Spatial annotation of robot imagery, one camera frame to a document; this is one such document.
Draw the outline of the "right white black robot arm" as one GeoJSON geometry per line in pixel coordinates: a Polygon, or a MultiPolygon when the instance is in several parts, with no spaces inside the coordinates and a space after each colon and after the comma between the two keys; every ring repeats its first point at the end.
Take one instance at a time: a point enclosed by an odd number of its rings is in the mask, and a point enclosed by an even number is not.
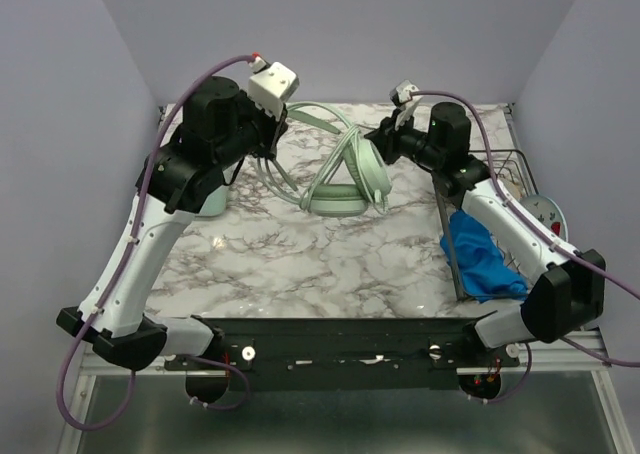
{"type": "Polygon", "coordinates": [[[513,255],[533,287],[518,306],[475,320],[460,341],[460,353],[480,366],[506,344],[552,343],[596,320],[604,307],[603,257],[579,251],[541,224],[499,183],[490,160],[470,152],[471,121],[465,109],[440,102],[426,131],[402,121],[397,108],[367,134],[387,164],[405,157],[430,172],[439,193],[478,221],[513,255]]]}

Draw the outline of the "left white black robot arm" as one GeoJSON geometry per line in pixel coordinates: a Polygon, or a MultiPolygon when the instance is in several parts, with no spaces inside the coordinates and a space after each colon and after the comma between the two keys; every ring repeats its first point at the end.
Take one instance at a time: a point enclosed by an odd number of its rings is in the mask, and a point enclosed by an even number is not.
{"type": "Polygon", "coordinates": [[[137,372],[161,355],[186,354],[214,367],[220,342],[203,320],[152,319],[145,307],[166,258],[225,172],[248,156],[271,154],[286,128],[295,74],[273,65],[246,88],[207,74],[174,104],[136,181],[127,224],[95,286],[56,323],[103,360],[137,372]]]}

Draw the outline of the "mint green wired headphones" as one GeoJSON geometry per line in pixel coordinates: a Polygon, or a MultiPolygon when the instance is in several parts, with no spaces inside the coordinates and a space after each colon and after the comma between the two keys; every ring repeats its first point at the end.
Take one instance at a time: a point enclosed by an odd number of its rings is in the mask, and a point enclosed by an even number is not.
{"type": "Polygon", "coordinates": [[[277,159],[256,161],[258,178],[280,199],[321,217],[345,218],[374,208],[384,214],[392,183],[373,142],[341,111],[319,102],[295,102],[287,117],[326,132],[339,140],[308,187],[300,190],[277,159]]]}

